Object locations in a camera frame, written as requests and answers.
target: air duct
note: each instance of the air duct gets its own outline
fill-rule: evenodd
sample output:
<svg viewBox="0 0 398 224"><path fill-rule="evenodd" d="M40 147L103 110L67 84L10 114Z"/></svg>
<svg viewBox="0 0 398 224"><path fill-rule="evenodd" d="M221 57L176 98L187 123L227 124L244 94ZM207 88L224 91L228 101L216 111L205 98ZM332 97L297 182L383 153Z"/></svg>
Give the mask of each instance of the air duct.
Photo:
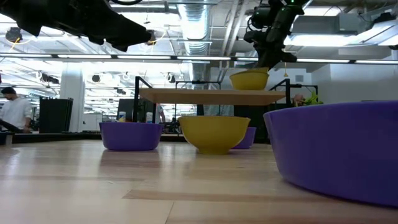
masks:
<svg viewBox="0 0 398 224"><path fill-rule="evenodd" d="M201 4L179 4L178 11L182 20L182 35L184 39L193 40L186 42L185 51L188 55L206 55L209 49L208 43L194 42L208 37L210 6ZM209 81L207 64L192 63L190 66L190 78L192 81Z"/></svg>

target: ceiling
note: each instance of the ceiling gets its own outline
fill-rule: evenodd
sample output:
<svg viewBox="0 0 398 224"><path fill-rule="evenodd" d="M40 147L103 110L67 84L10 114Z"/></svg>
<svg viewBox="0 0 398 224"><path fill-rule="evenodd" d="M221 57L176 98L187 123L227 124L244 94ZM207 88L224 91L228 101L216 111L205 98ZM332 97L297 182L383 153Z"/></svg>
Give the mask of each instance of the ceiling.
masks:
<svg viewBox="0 0 398 224"><path fill-rule="evenodd" d="M209 45L207 55L220 55L224 37L227 31L228 21L232 19L231 6L234 0L217 1L218 4L212 5L210 9L210 33L203 42ZM247 0L244 5L247 10L253 9L259 4L259 1ZM337 1L337 0L314 0L305 10L306 16L337 16L338 14L355 15L358 12L368 12L365 16L371 15L371 12L382 7L390 7L395 10L396 0L393 1ZM136 7L148 8L163 4L162 1L144 1ZM233 42L231 55L248 54L253 51L252 44L243 41L246 32L247 16L242 16L239 21L241 8L238 6L237 14L234 15L234 27L239 26L236 37L229 37L229 43ZM15 27L16 23L12 19L0 15L0 48L1 52L10 53L28 53L28 54L132 54L132 55L185 55L185 43L180 15L173 13L147 13L147 12L129 12L129 9L122 9L121 14L126 18L137 22L147 29L155 30L157 42L153 46L139 44L129 47L126 53L113 49L109 44L102 46L91 43L87 38L78 38L62 31L43 27L38 38L22 31L23 40L20 44L14 45L5 39L5 34L10 27ZM288 45L286 51L292 52L300 58L358 58L358 59L380 59L391 54L386 46L354 46L354 47L312 47L301 45ZM23 60L20 58L1 59L2 85L18 86L44 86L47 83L40 81L40 73L46 73L62 81L63 62L60 61L40 61ZM155 87L175 88L175 85L169 83L167 75L175 75L176 80L190 80L189 63L136 63L136 62L83 62L86 75L87 86L92 87L86 91L86 108L93 111L112 111L117 108L119 98L133 97L134 77L139 75ZM317 65L294 64L294 68L309 68ZM93 75L100 75L101 82L92 81ZM57 96L59 94L59 85L52 85L53 88L25 88L21 93L30 93L32 100L37 96ZM120 95L116 90L100 90L101 87L118 86L124 88L126 94ZM193 107L181 108L181 113L192 111Z"/></svg>

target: wooden table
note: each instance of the wooden table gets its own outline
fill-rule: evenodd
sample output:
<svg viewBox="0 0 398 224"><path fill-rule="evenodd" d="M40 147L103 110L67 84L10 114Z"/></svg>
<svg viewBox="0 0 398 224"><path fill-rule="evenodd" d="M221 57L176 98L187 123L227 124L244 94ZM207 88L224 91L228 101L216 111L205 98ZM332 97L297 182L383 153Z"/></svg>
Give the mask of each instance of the wooden table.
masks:
<svg viewBox="0 0 398 224"><path fill-rule="evenodd" d="M285 98L284 91L265 90L175 90L140 89L139 94L153 103L198 105L266 106Z"/></svg>

